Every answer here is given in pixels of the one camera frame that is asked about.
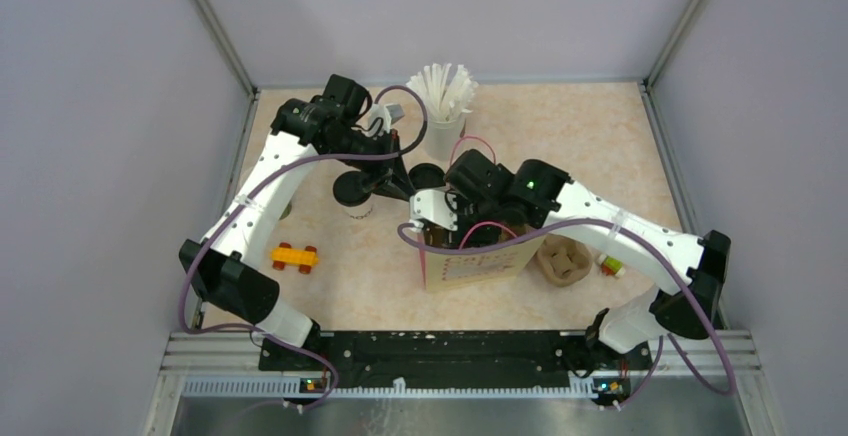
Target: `table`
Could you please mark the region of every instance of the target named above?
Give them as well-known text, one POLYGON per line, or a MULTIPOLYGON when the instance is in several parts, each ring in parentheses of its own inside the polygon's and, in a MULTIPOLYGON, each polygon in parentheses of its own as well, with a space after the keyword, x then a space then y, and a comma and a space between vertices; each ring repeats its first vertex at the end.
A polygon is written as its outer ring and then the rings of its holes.
MULTIPOLYGON (((369 88, 372 94, 378 89, 369 88)), ((261 91, 241 181, 259 158, 277 108, 289 98, 308 101, 321 91, 261 91)), ((407 116, 396 128, 406 146, 421 123, 417 105, 402 92, 390 93, 385 101, 403 104, 407 116)), ((636 83, 481 85, 471 108, 467 134, 486 139, 498 162, 510 170, 526 159, 544 160, 599 196, 679 230, 636 83)), ((479 143, 467 144, 486 152, 479 143)), ((407 169, 424 161, 430 160, 423 145, 405 157, 407 169)), ((294 248, 317 247, 321 263, 312 273, 303 275, 291 266, 276 271, 270 259, 258 268, 280 283, 281 297, 323 329, 584 329, 601 309, 651 286, 636 271, 616 279, 596 267, 573 286, 556 288, 531 262, 517 278, 427 293, 417 250, 395 234, 409 218, 408 203, 378 198, 370 216, 349 218, 333 200, 332 185, 350 169, 338 162, 319 163, 268 242, 268 252, 282 241, 294 248)), ((237 321, 210 306, 203 325, 237 321)))

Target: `gray wall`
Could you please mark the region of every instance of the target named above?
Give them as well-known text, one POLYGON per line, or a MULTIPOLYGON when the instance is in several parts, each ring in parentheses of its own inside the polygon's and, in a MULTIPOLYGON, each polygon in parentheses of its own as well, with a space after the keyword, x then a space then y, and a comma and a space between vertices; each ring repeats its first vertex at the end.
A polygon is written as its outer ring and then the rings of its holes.
POLYGON ((844 434, 846 42, 848 0, 710 0, 658 88, 791 434, 844 434))
POLYGON ((137 434, 246 97, 188 0, 0 14, 0 432, 137 434))
POLYGON ((462 62, 481 81, 635 79, 688 0, 211 0, 259 86, 331 72, 405 81, 462 62))

